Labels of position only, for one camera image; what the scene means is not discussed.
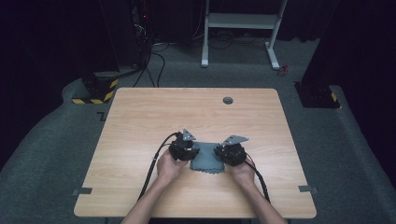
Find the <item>wooden table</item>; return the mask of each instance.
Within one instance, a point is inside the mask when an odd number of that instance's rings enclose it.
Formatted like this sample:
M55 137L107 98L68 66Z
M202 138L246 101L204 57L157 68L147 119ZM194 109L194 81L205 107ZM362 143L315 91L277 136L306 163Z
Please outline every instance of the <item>wooden table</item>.
M223 103L224 97L233 103ZM272 205L284 218L316 215L304 171L275 90L121 88L100 136L75 214L124 217L143 187L163 140L186 128L200 142L220 143L231 134L256 162ZM150 184L156 178L153 172ZM256 177L256 185L261 189ZM211 175L187 165L159 200L154 217L255 217L228 170Z

